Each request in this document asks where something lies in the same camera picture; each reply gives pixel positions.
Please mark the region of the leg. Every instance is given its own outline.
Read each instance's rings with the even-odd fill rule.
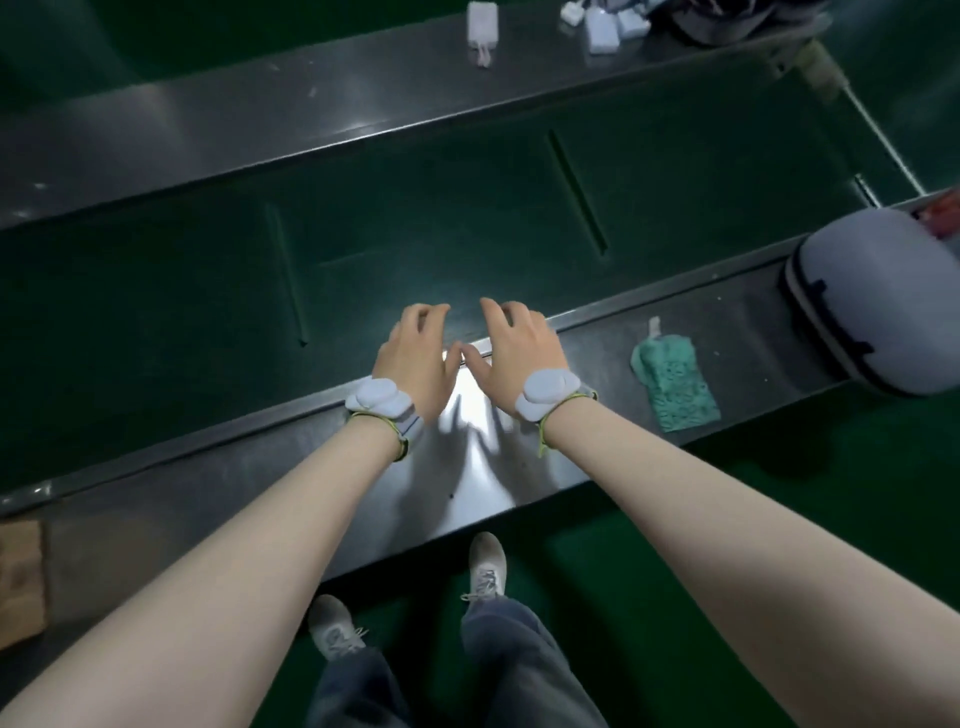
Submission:
[[[307,620],[328,664],[307,712],[306,728],[409,726],[409,710],[387,660],[366,646],[347,607],[322,595]]]
[[[504,594],[507,559],[492,534],[470,548],[471,602],[464,650],[492,680],[487,725],[606,728],[556,640],[532,611]]]

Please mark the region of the yellow-green wrist strap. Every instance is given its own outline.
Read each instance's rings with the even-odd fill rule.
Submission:
[[[400,454],[395,458],[394,462],[398,463],[407,456],[407,453],[410,451],[410,441],[403,436],[403,433],[400,432],[400,428],[397,427],[396,423],[389,417],[378,415],[375,412],[353,412],[350,415],[350,418],[353,419],[354,417],[375,417],[377,420],[382,420],[383,422],[387,423],[387,425],[389,425],[396,433],[396,437],[400,441]]]
[[[543,427],[546,425],[546,418],[548,418],[550,415],[556,412],[557,407],[559,407],[561,404],[569,402],[570,400],[577,400],[580,397],[586,397],[589,400],[594,400],[594,401],[598,399],[596,392],[593,392],[592,394],[586,394],[585,392],[574,392],[572,395],[570,395],[566,399],[560,400],[559,402],[557,402],[554,408],[551,409],[549,412],[547,412],[545,415],[543,415],[542,419],[540,419],[540,421],[537,423],[537,430],[540,431],[540,447],[537,449],[537,457],[543,457],[543,454],[550,449],[550,446],[546,444],[546,439],[543,437]]]

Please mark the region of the gray pants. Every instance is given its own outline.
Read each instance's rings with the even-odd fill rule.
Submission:
[[[470,604],[460,628],[468,657],[493,678],[486,724],[605,728],[564,654],[533,612],[506,596]],[[330,663],[307,728],[409,728],[410,711],[383,654],[367,647]]]

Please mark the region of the green fabric pouch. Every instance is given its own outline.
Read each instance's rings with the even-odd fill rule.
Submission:
[[[630,357],[636,378],[647,388],[660,429],[676,432],[720,419],[710,388],[697,366],[697,352],[686,336],[660,335],[660,322],[650,322],[651,335]]]

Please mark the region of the white sneaker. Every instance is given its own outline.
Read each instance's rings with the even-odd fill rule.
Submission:
[[[478,533],[470,544],[470,591],[460,598],[478,601],[503,596],[507,592],[507,554],[496,536]]]
[[[310,627],[313,643],[328,661],[367,646],[361,639],[367,630],[353,626],[349,609],[336,596],[318,596],[310,607],[306,623]]]

